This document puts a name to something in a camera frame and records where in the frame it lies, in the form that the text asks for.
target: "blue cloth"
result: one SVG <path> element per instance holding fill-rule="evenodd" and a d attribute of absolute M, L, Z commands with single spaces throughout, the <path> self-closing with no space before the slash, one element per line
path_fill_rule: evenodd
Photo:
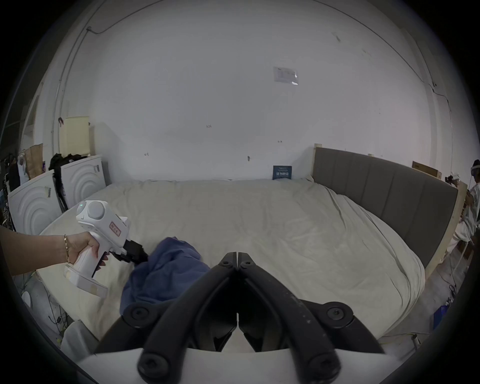
<path fill-rule="evenodd" d="M 120 314 L 133 302 L 156 304 L 177 298 L 209 269 L 186 241 L 163 239 L 148 261 L 138 264 L 130 274 L 123 287 Z"/>

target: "bed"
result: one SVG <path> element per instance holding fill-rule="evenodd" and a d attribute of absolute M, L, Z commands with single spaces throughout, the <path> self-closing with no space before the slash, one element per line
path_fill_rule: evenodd
<path fill-rule="evenodd" d="M 91 199 L 127 216 L 131 239 L 147 253 L 166 236 L 189 242 L 209 266 L 227 252 L 247 252 L 299 298 L 342 301 L 381 337 L 408 314 L 426 267 L 448 242 L 457 189 L 385 160 L 314 151 L 306 179 L 134 181 L 109 185 Z M 43 234 L 82 231 L 75 210 Z M 96 274 L 109 288 L 105 299 L 70 284 L 62 264 L 38 273 L 65 311 L 101 338 L 120 316 L 132 268 L 110 257 Z"/>

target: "person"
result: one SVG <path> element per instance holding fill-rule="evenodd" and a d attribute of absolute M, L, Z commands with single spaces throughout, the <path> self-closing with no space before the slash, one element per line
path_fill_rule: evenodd
<path fill-rule="evenodd" d="M 476 231 L 477 221 L 480 211 L 480 160 L 475 160 L 470 169 L 470 173 L 475 180 L 475 185 L 467 191 L 465 204 L 467 205 L 465 214 L 457 224 L 453 237 L 447 247 L 447 254 L 450 254 L 459 241 L 469 242 Z"/>
<path fill-rule="evenodd" d="M 73 264 L 86 247 L 92 247 L 93 255 L 98 257 L 99 247 L 98 241 L 89 232 L 68 236 L 32 236 L 4 227 L 0 227 L 0 243 L 12 276 L 68 261 Z"/>

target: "screw head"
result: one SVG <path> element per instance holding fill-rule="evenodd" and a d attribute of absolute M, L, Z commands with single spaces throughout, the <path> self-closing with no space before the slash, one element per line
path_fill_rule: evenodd
<path fill-rule="evenodd" d="M 330 355 L 315 356 L 308 364 L 315 380 L 331 380 L 340 373 L 340 364 Z"/>
<path fill-rule="evenodd" d="M 143 320 L 146 319 L 149 315 L 149 311 L 147 308 L 144 307 L 136 307 L 132 309 L 132 318 L 135 320 Z"/>
<path fill-rule="evenodd" d="M 342 320 L 345 314 L 341 308 L 332 307 L 327 311 L 327 316 L 332 320 Z"/>
<path fill-rule="evenodd" d="M 150 378 L 160 378 L 168 375 L 170 366 L 168 361 L 155 353 L 144 353 L 137 365 L 138 372 Z"/>

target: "bed sheet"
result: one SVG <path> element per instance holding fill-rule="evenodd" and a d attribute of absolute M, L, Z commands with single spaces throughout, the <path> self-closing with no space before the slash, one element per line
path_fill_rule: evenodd
<path fill-rule="evenodd" d="M 109 185 L 105 200 L 131 220 L 130 237 L 147 253 L 166 236 L 193 245 L 210 267 L 227 252 L 246 252 L 297 297 L 341 301 L 380 337 L 410 311 L 424 268 L 400 236 L 349 198 L 311 180 L 145 181 Z M 76 207 L 43 232 L 82 231 Z M 63 276 L 63 264 L 38 270 L 58 303 L 101 338 L 119 318 L 133 265 L 109 258 L 96 273 L 105 299 Z"/>

